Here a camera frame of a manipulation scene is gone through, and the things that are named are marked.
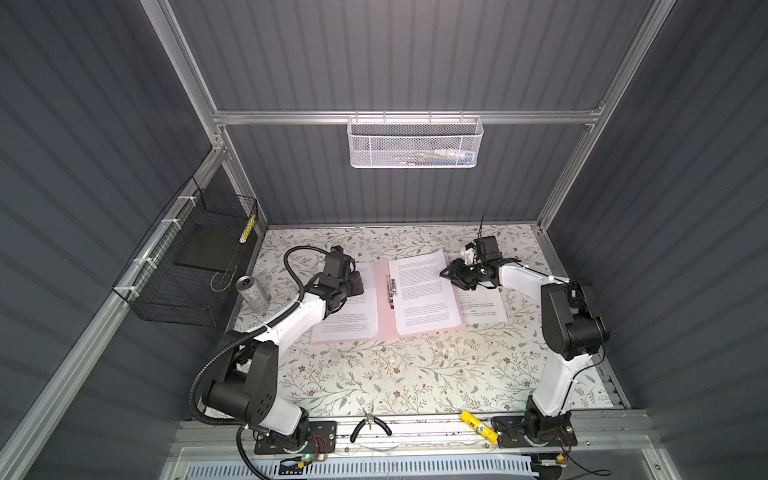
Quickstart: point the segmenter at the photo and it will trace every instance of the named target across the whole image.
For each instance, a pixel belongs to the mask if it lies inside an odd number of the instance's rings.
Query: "black mounting plate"
[[[256,446],[253,447],[253,453],[256,455],[284,455],[286,453],[300,455],[302,453],[314,453],[315,441],[312,439],[312,435],[322,437],[326,440],[325,442],[322,440],[318,441],[318,453],[333,453],[333,451],[336,450],[336,422],[310,422],[309,440],[298,452],[286,452],[275,445],[275,438],[272,435],[265,436],[260,432],[254,433],[257,437]]]
[[[528,447],[562,447],[576,446],[578,440],[571,422],[565,424],[566,435],[555,436],[552,439],[532,439],[529,441],[522,428],[523,415],[504,415],[493,417],[491,426],[498,436],[498,446],[502,449],[522,449]]]

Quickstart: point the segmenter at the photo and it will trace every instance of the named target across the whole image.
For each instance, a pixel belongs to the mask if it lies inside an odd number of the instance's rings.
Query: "silver can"
[[[259,283],[251,275],[242,276],[237,279],[235,288],[253,313],[258,315],[259,313],[266,312],[266,309],[269,308],[269,298],[267,298],[264,290],[262,290]]]

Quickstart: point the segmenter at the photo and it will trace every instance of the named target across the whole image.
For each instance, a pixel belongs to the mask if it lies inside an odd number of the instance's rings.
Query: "cable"
[[[299,308],[301,305],[301,301],[304,300],[304,285],[301,283],[301,279],[296,275],[296,273],[293,272],[293,269],[290,267],[288,263],[288,256],[297,251],[297,250],[315,250],[320,253],[328,254],[325,250],[318,248],[318,247],[312,247],[310,245],[303,245],[299,247],[294,247],[291,249],[288,249],[288,251],[283,255],[283,265],[285,265],[286,270],[289,275],[296,281],[296,285],[299,286],[299,297],[298,299],[288,307],[288,310],[280,314],[278,317],[273,319],[271,322],[269,322],[267,325],[270,328],[274,328],[277,326],[280,322],[282,322],[284,319],[288,317],[291,313],[295,312],[296,309]],[[253,332],[249,333],[248,335],[242,336],[239,339],[233,340],[232,342],[226,344],[224,347],[221,348],[214,357],[208,361],[208,363],[205,364],[205,366],[199,371],[199,373],[195,376],[194,380],[192,380],[192,385],[190,385],[190,391],[187,394],[187,408],[189,409],[190,413],[192,414],[192,418],[197,420],[198,422],[205,423],[207,425],[244,425],[244,422],[241,422],[240,420],[236,419],[217,419],[214,417],[209,417],[208,415],[205,415],[205,413],[201,412],[199,408],[197,408],[197,387],[200,386],[200,382],[203,381],[203,376],[205,375],[205,372],[210,368],[211,365],[213,365],[219,358],[221,358],[225,353],[229,352],[233,348],[237,348],[238,346],[241,346],[248,342],[249,340],[252,340],[259,335],[266,332],[266,327],[262,326],[258,329],[255,329]]]
[[[568,436],[568,434],[563,432],[562,430],[558,431],[557,434],[558,434],[558,440],[560,440],[561,450],[563,451],[563,455],[565,456],[565,458],[568,459],[567,461],[573,462],[574,465],[576,465],[577,467],[587,472],[587,473],[582,473],[581,475],[576,475],[575,477],[570,477],[567,480],[576,480],[576,478],[583,478],[589,475],[597,475],[598,477],[608,477],[611,475],[611,473],[613,473],[611,472],[611,470],[608,470],[607,468],[600,468],[599,470],[590,470],[588,468],[584,468],[581,465],[579,465],[579,463],[576,462],[571,457],[571,446],[570,445],[568,446],[568,450],[565,449],[565,442],[563,442],[563,437],[561,436],[561,434],[566,436]]]
[[[296,273],[293,271],[293,268],[291,268],[290,265],[288,264],[288,256],[297,250],[315,250],[316,252],[320,252],[325,255],[328,255],[328,252],[326,252],[322,248],[312,247],[311,245],[299,245],[298,247],[288,249],[286,254],[283,255],[283,265],[286,267],[286,271],[288,272],[288,274],[291,275],[291,278],[293,278],[293,281],[296,282],[296,285],[299,286],[299,301],[302,301],[304,300],[304,284],[301,283],[301,279],[299,278],[299,276],[296,275]]]
[[[248,455],[245,453],[242,437],[243,430],[245,430],[245,427],[243,426],[237,429],[237,436],[235,437],[235,443],[237,443],[237,453],[240,454],[240,458],[242,458],[243,462],[245,462],[245,466],[248,467],[250,472],[253,473],[259,480],[270,480],[269,477],[256,470],[256,467],[253,466],[253,463],[250,462]]]
[[[604,346],[604,344],[605,344],[605,341],[601,342],[600,346]],[[601,358],[599,362],[595,363],[594,365],[587,365],[583,369],[576,372],[576,375],[573,376],[573,378],[571,379],[571,382],[568,383],[568,389],[565,390],[565,397],[563,398],[563,404],[560,406],[560,412],[558,413],[559,415],[561,415],[563,410],[565,409],[565,403],[568,401],[568,394],[571,393],[571,387],[573,386],[574,382],[576,382],[576,377],[578,377],[578,374],[585,371],[586,369],[592,368],[593,366],[600,365],[603,361],[605,361],[605,348],[603,348],[603,358]]]
[[[582,478],[589,475],[597,475],[598,477],[608,477],[611,476],[611,473],[613,473],[611,470],[608,470],[607,468],[600,468],[599,470],[590,470],[589,468],[584,468],[581,465],[578,464],[572,457],[571,454],[567,454],[566,457],[568,457],[568,460],[572,462],[577,467],[581,468],[587,473],[582,473],[581,475],[576,475],[575,477],[571,477],[568,480],[574,480],[575,478]]]

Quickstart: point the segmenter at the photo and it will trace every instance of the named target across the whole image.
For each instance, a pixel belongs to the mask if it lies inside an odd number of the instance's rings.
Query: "white mesh basket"
[[[354,168],[472,168],[477,164],[479,117],[455,121],[389,116],[377,121],[350,117],[349,163]]]

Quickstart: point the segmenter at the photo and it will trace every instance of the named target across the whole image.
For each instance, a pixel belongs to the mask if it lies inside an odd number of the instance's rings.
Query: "small bottle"
[[[475,161],[475,152],[469,150],[459,150],[458,148],[441,148],[435,150],[436,155],[447,157],[456,161],[459,165],[470,165]]]

